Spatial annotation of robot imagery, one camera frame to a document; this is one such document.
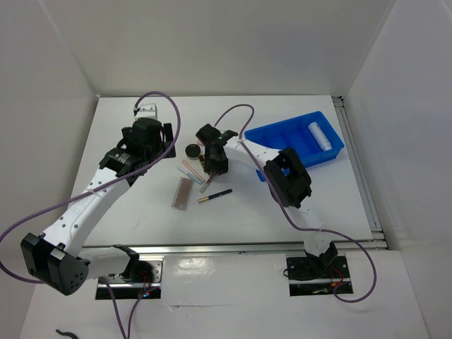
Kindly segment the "black gold eyeliner pencil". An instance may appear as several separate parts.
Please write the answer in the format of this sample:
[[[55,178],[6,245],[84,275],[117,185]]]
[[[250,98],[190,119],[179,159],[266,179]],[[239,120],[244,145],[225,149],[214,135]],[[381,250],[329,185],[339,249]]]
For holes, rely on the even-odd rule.
[[[211,195],[209,195],[209,196],[205,196],[205,197],[203,197],[203,198],[200,198],[200,199],[198,199],[197,201],[198,201],[198,203],[204,203],[204,202],[206,202],[206,201],[210,201],[210,200],[219,198],[219,197],[221,197],[221,196],[230,194],[230,193],[232,193],[232,192],[233,192],[232,189],[226,189],[226,190],[224,190],[224,191],[220,191],[220,192],[217,192],[217,193],[215,193],[215,194],[211,194]]]

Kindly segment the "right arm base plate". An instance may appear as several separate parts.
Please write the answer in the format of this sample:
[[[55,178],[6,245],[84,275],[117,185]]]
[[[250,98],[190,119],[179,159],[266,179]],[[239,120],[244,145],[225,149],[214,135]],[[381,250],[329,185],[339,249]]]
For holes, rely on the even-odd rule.
[[[353,293],[350,272],[345,256],[338,256],[322,273],[315,273],[309,267],[307,257],[286,258],[287,268],[282,274],[289,280],[291,297],[338,295]]]

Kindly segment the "red lip gloss tube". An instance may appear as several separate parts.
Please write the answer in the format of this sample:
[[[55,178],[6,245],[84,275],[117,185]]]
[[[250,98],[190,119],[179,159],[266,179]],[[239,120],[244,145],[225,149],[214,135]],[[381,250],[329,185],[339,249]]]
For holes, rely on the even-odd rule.
[[[214,180],[216,174],[212,174],[209,176],[209,178],[206,180],[206,182],[203,184],[203,186],[200,188],[200,192],[203,193],[211,184],[211,182]]]

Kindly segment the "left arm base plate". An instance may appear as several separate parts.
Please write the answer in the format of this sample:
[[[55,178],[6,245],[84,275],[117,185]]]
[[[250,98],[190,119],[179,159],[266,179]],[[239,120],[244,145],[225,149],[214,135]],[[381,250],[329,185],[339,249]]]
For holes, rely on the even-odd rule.
[[[124,279],[122,276],[108,275],[105,280],[113,291],[117,300],[160,299],[161,282],[163,272],[163,257],[145,256],[149,268],[137,273],[132,279]]]

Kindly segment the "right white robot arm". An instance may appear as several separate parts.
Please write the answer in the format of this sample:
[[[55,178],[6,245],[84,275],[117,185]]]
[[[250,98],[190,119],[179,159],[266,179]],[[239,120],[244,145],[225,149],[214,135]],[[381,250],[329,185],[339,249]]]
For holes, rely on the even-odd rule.
[[[230,160],[258,170],[270,186],[271,196],[305,231],[304,251],[311,274],[323,277],[331,271],[338,251],[331,238],[321,231],[323,223],[311,201],[311,177],[293,148],[268,148],[240,138],[234,131],[221,132],[210,124],[201,127],[196,137],[204,146],[207,173],[227,173]]]

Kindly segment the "white lotion bottle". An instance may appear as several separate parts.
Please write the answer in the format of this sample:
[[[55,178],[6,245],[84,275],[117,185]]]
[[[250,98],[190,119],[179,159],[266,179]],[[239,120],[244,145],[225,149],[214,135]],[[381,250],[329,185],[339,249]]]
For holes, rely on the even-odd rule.
[[[332,149],[331,142],[328,140],[325,133],[321,130],[316,121],[308,125],[308,130],[311,132],[312,136],[314,137],[315,141],[322,151],[329,151]]]

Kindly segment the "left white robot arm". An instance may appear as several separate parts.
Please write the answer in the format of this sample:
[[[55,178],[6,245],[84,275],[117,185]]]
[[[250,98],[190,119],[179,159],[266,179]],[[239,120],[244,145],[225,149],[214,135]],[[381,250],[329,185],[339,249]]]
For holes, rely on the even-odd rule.
[[[146,166],[160,156],[176,155],[172,125],[154,116],[140,114],[121,132],[120,142],[100,161],[84,197],[70,203],[41,234],[29,233],[20,243],[29,274],[63,295],[72,295],[86,280],[116,275],[130,282],[151,269],[124,245],[82,251],[104,214],[146,173]]]

